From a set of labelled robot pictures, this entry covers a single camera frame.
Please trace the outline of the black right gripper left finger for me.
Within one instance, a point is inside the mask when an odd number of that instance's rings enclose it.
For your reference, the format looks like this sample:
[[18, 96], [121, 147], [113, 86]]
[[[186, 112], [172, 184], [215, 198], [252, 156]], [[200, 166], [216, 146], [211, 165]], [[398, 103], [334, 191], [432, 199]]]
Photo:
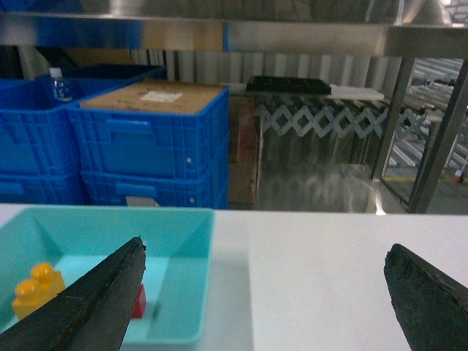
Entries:
[[2, 350], [119, 350], [146, 269], [131, 238], [57, 297], [1, 333]]

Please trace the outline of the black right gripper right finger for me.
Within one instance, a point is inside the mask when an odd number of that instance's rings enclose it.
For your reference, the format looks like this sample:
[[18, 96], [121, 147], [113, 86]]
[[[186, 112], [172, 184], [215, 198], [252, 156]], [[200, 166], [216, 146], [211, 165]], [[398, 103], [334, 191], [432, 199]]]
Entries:
[[384, 276], [411, 350], [467, 349], [467, 287], [401, 244], [387, 253]]

